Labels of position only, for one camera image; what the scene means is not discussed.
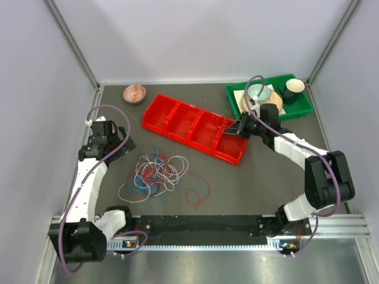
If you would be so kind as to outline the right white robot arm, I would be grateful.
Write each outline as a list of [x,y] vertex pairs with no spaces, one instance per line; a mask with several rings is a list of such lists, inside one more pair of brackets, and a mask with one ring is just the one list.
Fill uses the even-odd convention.
[[298,221],[355,197],[346,156],[341,151],[314,147],[283,128],[274,104],[260,106],[258,113],[243,112],[223,132],[244,139],[259,136],[267,147],[304,170],[304,193],[275,213],[277,228],[283,234],[292,233]]

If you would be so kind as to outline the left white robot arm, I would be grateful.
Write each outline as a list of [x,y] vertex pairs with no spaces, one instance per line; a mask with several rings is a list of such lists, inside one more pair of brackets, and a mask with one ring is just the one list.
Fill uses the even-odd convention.
[[118,233],[131,233],[135,225],[127,206],[111,206],[100,219],[95,217],[95,208],[109,165],[136,144],[124,127],[104,117],[92,122],[91,130],[78,152],[78,171],[66,212],[48,232],[59,259],[66,263],[104,260],[108,242]]

